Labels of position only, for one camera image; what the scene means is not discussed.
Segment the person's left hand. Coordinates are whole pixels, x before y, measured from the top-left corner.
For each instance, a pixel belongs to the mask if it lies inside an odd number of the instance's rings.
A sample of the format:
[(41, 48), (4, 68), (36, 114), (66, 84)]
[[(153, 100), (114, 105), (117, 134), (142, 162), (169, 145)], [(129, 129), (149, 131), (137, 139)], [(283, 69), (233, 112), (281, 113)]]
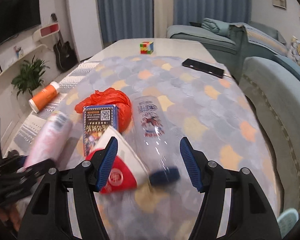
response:
[(10, 221), (14, 230), (19, 232), (21, 217), (15, 203), (9, 204), (6, 207), (0, 207), (0, 219), (2, 222)]

